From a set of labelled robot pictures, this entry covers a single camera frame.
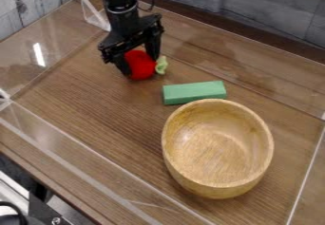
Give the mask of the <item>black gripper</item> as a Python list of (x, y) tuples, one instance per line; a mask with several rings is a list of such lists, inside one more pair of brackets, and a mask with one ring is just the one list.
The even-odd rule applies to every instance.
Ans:
[(146, 53), (154, 61), (161, 56), (163, 16), (153, 13), (145, 16), (138, 15), (138, 10), (126, 13), (107, 13), (111, 32), (99, 43), (98, 49), (102, 52), (105, 63), (114, 62), (125, 76), (133, 71), (125, 59), (125, 53), (135, 47), (145, 45)]

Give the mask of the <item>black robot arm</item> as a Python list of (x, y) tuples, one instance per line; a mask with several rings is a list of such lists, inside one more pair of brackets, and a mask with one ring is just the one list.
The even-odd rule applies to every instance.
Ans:
[(126, 53), (145, 45), (153, 60), (161, 56), (163, 16), (153, 13), (138, 14), (138, 0), (103, 0), (105, 12), (111, 24), (111, 32), (99, 43), (103, 62), (113, 63), (123, 75), (131, 75)]

